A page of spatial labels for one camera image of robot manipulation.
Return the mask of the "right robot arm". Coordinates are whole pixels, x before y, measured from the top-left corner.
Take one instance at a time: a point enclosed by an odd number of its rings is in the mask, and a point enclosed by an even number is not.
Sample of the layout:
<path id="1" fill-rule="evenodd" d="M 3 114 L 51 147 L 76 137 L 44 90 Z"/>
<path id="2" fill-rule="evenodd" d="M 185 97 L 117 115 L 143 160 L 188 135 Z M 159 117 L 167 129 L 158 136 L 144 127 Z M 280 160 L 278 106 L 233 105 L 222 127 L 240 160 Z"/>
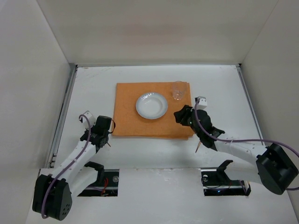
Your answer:
<path id="1" fill-rule="evenodd" d="M 217 168 L 202 170 L 202 180 L 206 186 L 226 185 L 230 181 L 255 182 L 262 184 L 270 192 L 281 195 L 299 174 L 298 169 L 278 143 L 270 146 L 255 145 L 249 140 L 242 142 L 225 136 L 225 132 L 212 125 L 204 110 L 195 110 L 185 105 L 174 113 L 176 123 L 190 127 L 207 148 L 230 154 L 251 165 L 241 168 L 233 160 L 224 161 Z"/>

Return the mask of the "clear plastic cup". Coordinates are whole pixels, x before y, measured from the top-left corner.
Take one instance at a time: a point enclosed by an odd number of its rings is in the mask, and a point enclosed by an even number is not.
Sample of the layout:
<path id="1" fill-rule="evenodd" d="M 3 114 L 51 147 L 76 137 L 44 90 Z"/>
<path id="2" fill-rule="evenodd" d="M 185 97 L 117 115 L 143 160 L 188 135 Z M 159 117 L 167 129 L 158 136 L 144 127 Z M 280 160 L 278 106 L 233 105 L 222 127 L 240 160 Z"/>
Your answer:
<path id="1" fill-rule="evenodd" d="M 172 84 L 172 97 L 175 100 L 181 100 L 186 92 L 187 83 L 182 81 L 176 81 Z"/>

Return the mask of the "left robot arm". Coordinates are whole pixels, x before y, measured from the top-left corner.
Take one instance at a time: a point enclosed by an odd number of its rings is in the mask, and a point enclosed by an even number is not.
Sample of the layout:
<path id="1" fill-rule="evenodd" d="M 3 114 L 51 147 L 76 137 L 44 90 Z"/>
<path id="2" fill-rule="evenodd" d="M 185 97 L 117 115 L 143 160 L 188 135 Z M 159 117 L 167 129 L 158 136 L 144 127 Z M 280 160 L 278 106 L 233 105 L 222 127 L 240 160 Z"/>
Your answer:
<path id="1" fill-rule="evenodd" d="M 111 117 L 95 118 L 89 111 L 79 116 L 85 126 L 71 154 L 48 175 L 39 175 L 35 183 L 32 210 L 43 219 L 62 221 L 71 210 L 73 199 L 88 188 L 103 195 L 109 184 L 103 165 L 92 162 L 101 148 L 108 144 L 116 124 Z"/>

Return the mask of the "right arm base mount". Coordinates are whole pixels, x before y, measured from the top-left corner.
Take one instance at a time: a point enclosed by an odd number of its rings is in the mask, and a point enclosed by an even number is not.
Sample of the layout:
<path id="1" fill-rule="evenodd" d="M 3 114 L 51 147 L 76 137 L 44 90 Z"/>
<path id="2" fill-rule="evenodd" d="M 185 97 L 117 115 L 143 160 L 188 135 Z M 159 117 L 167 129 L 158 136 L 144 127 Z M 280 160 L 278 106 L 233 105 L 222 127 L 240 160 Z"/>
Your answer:
<path id="1" fill-rule="evenodd" d="M 204 196 L 249 196 L 251 193 L 249 182 L 230 180 L 222 170 L 208 168 L 200 171 Z"/>

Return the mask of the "aluminium table rail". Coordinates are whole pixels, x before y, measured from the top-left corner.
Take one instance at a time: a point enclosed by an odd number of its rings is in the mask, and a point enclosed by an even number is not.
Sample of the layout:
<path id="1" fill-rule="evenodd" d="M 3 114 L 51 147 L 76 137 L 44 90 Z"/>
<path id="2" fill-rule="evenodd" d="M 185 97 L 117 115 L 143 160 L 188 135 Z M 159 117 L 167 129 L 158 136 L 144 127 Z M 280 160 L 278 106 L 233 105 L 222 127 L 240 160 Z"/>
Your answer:
<path id="1" fill-rule="evenodd" d="M 64 98 L 62 101 L 62 106 L 61 106 L 61 110 L 59 113 L 58 122 L 57 122 L 57 125 L 55 128 L 54 137 L 50 144 L 49 152 L 47 153 L 47 158 L 45 161 L 44 168 L 53 168 L 55 161 L 56 161 L 56 157 L 57 157 L 57 152 L 58 152 L 58 148 L 59 148 L 59 144 L 60 144 L 60 140 L 61 140 L 61 136 L 62 136 L 62 132 L 63 132 L 63 127 L 64 127 L 65 119 L 67 116 L 67 111 L 68 111 L 68 107 L 69 107 L 69 103 L 70 103 L 70 99 L 71 99 L 71 94 L 73 91 L 76 74 L 77 74 L 77 70 L 78 70 L 78 65 L 75 63 L 69 63 L 69 66 L 70 66 L 69 78 L 68 78 L 68 82 L 66 85 Z"/>
<path id="2" fill-rule="evenodd" d="M 258 131 L 259 138 L 260 138 L 260 139 L 263 139 L 263 134 L 262 134 L 262 132 L 261 132 L 260 125 L 259 125 L 259 123 L 258 123 L 258 120 L 257 120 L 257 117 L 256 117 L 256 113 L 255 113 L 254 107 L 253 107 L 253 105 L 252 105 L 252 102 L 251 102 L 251 99 L 250 99 L 250 95 L 249 95 L 247 86 L 246 86 L 246 84 L 245 84 L 245 80 L 244 80 L 244 77 L 243 77 L 241 64 L 237 64 L 237 65 L 236 65 L 236 69 L 237 69 L 237 72 L 238 72 L 238 75 L 239 75 L 239 78 L 240 78 L 240 81 L 241 81 L 243 90 L 244 90 L 244 92 L 245 92 L 246 99 L 247 99 L 247 102 L 248 102 L 248 104 L 249 104 L 249 108 L 250 108 L 252 117 L 253 117 L 253 119 L 254 119 L 254 123 L 255 123 L 256 129 L 257 129 L 257 131 Z"/>

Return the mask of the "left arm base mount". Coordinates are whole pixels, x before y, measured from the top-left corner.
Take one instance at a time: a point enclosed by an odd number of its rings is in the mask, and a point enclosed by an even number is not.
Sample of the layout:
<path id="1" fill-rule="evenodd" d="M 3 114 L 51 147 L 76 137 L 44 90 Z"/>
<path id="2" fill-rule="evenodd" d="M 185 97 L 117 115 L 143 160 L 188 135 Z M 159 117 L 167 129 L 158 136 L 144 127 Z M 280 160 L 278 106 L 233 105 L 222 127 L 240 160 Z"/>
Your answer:
<path id="1" fill-rule="evenodd" d="M 105 170 L 103 180 L 89 185 L 79 194 L 79 197 L 118 196 L 119 174 L 120 171 L 118 169 Z"/>

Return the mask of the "right aluminium table rail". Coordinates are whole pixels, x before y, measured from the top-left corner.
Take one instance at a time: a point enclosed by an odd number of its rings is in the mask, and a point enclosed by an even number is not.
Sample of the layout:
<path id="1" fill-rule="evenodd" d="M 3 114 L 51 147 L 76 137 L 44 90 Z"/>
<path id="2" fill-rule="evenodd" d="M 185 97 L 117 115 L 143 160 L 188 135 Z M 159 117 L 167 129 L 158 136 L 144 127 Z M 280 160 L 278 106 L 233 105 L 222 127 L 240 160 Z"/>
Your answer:
<path id="1" fill-rule="evenodd" d="M 254 123 L 255 123 L 256 129 L 257 129 L 257 131 L 258 131 L 259 138 L 260 138 L 260 139 L 263 139 L 263 134 L 262 134 L 262 132 L 261 132 L 260 125 L 259 125 L 259 123 L 258 123 L 258 120 L 257 120 L 257 117 L 256 117 L 256 113 L 255 113 L 254 107 L 253 107 L 253 105 L 252 105 L 252 102 L 251 102 L 251 99 L 250 99 L 250 95 L 249 95 L 247 86 L 246 86 L 246 84 L 245 84 L 245 80 L 244 80 L 244 77 L 243 77 L 241 64 L 237 64 L 237 65 L 236 65 L 236 69 L 237 69 L 237 72 L 238 72 L 238 75 L 239 75 L 239 78 L 240 78 L 240 81 L 241 81 L 243 90 L 244 90 L 244 92 L 245 92 L 246 99 L 247 99 L 247 102 L 248 102 L 248 104 L 249 104 L 249 108 L 250 108 L 252 117 L 253 117 L 253 119 L 254 119 Z"/>

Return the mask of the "white paper plate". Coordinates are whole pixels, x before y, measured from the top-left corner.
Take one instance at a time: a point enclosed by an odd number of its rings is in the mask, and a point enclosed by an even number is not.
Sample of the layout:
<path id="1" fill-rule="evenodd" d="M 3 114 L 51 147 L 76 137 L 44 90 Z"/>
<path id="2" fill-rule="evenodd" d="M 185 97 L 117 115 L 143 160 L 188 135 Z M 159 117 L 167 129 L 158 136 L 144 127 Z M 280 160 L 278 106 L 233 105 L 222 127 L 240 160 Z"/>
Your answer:
<path id="1" fill-rule="evenodd" d="M 166 98 L 156 92 L 148 92 L 141 95 L 135 105 L 137 113 L 145 119 L 159 119 L 168 110 Z"/>

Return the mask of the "orange cloth napkin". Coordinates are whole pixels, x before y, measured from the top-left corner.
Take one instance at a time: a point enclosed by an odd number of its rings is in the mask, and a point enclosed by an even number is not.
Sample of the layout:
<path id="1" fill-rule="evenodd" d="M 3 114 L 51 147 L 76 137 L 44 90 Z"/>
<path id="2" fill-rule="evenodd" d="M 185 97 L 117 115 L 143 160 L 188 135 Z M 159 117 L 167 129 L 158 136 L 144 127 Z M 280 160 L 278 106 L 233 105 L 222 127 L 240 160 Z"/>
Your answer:
<path id="1" fill-rule="evenodd" d="M 174 112 L 185 105 L 191 105 L 190 84 L 185 83 L 186 92 L 181 100 L 172 97 L 172 82 L 118 83 L 114 105 L 113 121 L 116 127 L 113 136 L 145 136 L 187 139 L 194 135 L 191 128 L 176 123 Z M 138 98 L 147 93 L 163 95 L 168 103 L 164 116 L 158 119 L 145 119 L 136 110 Z"/>

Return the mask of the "left aluminium table rail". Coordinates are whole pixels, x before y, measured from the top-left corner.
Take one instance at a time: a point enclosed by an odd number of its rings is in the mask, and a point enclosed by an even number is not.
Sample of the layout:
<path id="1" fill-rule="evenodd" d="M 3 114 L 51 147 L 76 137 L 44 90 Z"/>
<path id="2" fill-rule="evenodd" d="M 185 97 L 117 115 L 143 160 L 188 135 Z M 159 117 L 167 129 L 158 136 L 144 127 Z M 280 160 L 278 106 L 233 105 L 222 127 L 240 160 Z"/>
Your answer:
<path id="1" fill-rule="evenodd" d="M 60 144 L 60 140 L 61 140 L 61 136 L 62 136 L 62 132 L 63 132 L 63 127 L 64 127 L 65 119 L 67 116 L 67 111 L 68 111 L 68 107 L 69 107 L 69 103 L 70 103 L 70 99 L 71 99 L 71 94 L 73 91 L 76 74 L 77 74 L 77 70 L 78 70 L 78 65 L 75 63 L 69 63 L 69 66 L 70 66 L 69 78 L 68 78 L 68 82 L 66 85 L 64 98 L 62 101 L 62 106 L 61 106 L 61 110 L 59 113 L 58 122 L 57 122 L 57 125 L 55 128 L 54 137 L 50 144 L 49 152 L 47 153 L 47 158 L 45 161 L 44 168 L 53 168 L 55 161 L 56 161 L 56 157 L 57 157 L 57 152 L 58 152 L 58 148 L 59 148 L 59 144 Z"/>

